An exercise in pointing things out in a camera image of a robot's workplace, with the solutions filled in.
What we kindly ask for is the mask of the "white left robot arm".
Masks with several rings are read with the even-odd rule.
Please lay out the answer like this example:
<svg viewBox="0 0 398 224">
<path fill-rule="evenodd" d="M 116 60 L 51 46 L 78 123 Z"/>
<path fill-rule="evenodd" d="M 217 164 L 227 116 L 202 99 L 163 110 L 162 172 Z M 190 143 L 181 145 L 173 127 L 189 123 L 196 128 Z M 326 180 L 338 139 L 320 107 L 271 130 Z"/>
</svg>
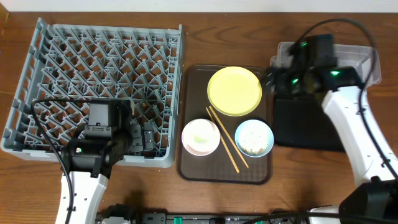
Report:
<svg viewBox="0 0 398 224">
<path fill-rule="evenodd" d="M 133 122 L 134 102 L 92 99 L 87 123 L 79 125 L 62 148 L 66 174 L 56 222 L 94 223 L 113 165 L 132 152 L 155 146 L 150 123 Z"/>
</svg>

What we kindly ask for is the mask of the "light blue bowl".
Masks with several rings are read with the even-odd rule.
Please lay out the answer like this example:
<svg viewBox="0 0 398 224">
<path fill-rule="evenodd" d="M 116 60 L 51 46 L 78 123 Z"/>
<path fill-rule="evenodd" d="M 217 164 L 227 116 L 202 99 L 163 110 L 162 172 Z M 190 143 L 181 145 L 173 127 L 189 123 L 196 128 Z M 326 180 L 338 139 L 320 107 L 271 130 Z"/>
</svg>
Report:
<svg viewBox="0 0 398 224">
<path fill-rule="evenodd" d="M 246 156 L 259 158 L 268 155 L 274 145 L 271 128 L 263 121 L 249 119 L 242 122 L 236 129 L 235 143 Z"/>
</svg>

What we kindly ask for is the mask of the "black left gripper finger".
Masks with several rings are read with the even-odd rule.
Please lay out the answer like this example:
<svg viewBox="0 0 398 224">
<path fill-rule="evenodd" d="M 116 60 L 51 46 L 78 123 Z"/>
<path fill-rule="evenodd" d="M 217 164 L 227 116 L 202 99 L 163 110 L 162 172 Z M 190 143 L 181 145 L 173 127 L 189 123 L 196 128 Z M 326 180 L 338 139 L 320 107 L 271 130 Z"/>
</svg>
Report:
<svg viewBox="0 0 398 224">
<path fill-rule="evenodd" d="M 142 131 L 141 126 L 139 124 L 131 125 L 131 136 L 132 136 L 132 144 L 129 148 L 129 152 L 142 152 L 144 150 L 143 139 L 142 139 Z"/>
<path fill-rule="evenodd" d="M 150 122 L 145 122 L 144 123 L 144 150 L 145 151 L 151 151 L 153 150 L 155 144 L 154 144 L 154 134 L 152 130 L 152 124 Z"/>
</svg>

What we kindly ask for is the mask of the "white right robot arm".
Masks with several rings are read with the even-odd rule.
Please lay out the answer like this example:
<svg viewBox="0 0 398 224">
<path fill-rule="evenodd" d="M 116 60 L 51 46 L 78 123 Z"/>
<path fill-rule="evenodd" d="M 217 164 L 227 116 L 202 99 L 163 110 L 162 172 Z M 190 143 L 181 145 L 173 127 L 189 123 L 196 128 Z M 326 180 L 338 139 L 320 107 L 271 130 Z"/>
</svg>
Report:
<svg viewBox="0 0 398 224">
<path fill-rule="evenodd" d="M 368 105 L 365 86 L 352 67 L 267 70 L 274 91 L 272 130 L 281 146 L 342 149 L 355 190 L 339 205 L 312 208 L 307 223 L 397 222 L 397 156 Z"/>
</svg>

